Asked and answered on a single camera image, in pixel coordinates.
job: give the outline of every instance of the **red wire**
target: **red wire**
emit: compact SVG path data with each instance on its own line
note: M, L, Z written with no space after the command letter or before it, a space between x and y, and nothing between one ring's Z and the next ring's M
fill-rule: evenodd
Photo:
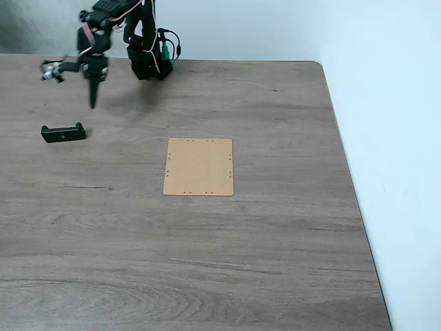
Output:
M90 30L89 24L83 23L83 30L84 30L85 36L88 38L90 47L88 49L84 50L83 52L81 52L80 55L83 55L83 54L89 52L95 46L95 38L94 38L92 31Z
M115 22L115 21L119 21L120 19L122 19L125 15L127 15L129 12L131 12L133 9L135 9L141 2L143 2L143 0L139 0L138 3L133 6L132 8L130 8L127 12L125 12L124 14L122 14L120 17L110 17L109 21Z

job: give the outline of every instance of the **robotic arm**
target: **robotic arm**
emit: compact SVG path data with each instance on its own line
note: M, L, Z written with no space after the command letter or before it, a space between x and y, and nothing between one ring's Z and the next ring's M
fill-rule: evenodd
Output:
M124 42L129 46L127 53L132 61L132 70L138 79L156 77L163 80L172 70L168 55L165 33L171 32L178 38L177 58L181 54L181 43L176 33L156 28L156 0L99 0L88 12L82 10L79 18L83 25L78 30L76 62L44 61L41 64L43 80L55 78L59 83L65 71L82 71L89 80L90 107L93 109L98 95L98 86L108 72L108 59L104 55L111 46L112 32L124 30ZM143 24L142 36L135 34L139 21Z

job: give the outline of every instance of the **cardboard sheet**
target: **cardboard sheet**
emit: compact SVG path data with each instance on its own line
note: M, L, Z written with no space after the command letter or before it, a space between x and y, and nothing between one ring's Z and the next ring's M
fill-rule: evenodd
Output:
M164 194L232 196L233 141L171 138Z

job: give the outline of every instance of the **wooden table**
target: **wooden table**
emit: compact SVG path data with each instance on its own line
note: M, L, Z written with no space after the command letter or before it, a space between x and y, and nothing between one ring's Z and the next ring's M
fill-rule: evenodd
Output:
M0 56L0 329L389 329L317 63L111 60L90 110L41 60ZM170 137L233 139L235 195L164 196Z

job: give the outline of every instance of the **cable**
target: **cable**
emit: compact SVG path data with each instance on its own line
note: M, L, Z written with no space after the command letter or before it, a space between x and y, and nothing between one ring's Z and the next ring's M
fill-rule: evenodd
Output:
M88 38L88 41L89 41L90 47L89 47L89 48L86 48L83 52L81 52L81 53L79 54L79 56L81 56L81 55L83 55L83 54L89 52L89 51L90 51L91 49L93 49L93 47L95 46L95 38L94 38L94 35L93 35L92 31L90 30L89 24L87 24L87 23L83 23L82 26L83 26L84 34L85 34L85 36Z
M126 25L127 24L126 24L125 19L124 19L124 21L121 24L119 24L118 26L112 26L112 30L114 32L116 32L116 33L120 33L122 31L124 31Z
M159 66L158 66L158 62L156 61L156 57L154 56L154 53L152 52L154 45L156 43L156 40L158 39L158 28L156 27L156 8L154 5L154 0L150 0L150 2L152 3L152 13L153 13L153 22L154 22L154 40L153 40L152 48L150 48L150 50L143 50L143 52L148 52L152 55L156 69L158 70L158 72L161 72L161 70L159 69Z
M171 41L170 39L166 39L165 41L169 41L172 45L173 45L173 57L172 57L172 59L174 59L174 55L176 54L176 46L174 45L174 42L173 41Z
M174 34L176 36L176 38L178 39L178 44L181 44L181 39L179 38L179 36L177 35L177 33L175 31L171 31L171 30L167 30L165 29L166 32L170 32L172 34Z
M170 32L170 33L174 34L176 36L176 38L178 39L178 47L176 48L176 54L178 56L176 57L176 59L179 59L179 57L181 55L181 38L179 38L178 34L175 31L164 29L164 32Z
M127 12L124 12L123 14L121 14L119 17L110 17L109 21L111 22L115 22L115 21L119 21L120 19L122 19L125 15L127 15L129 12L131 12L133 9L135 9L141 2L143 2L143 0L139 0L138 3L136 5L134 5L133 7L131 7Z

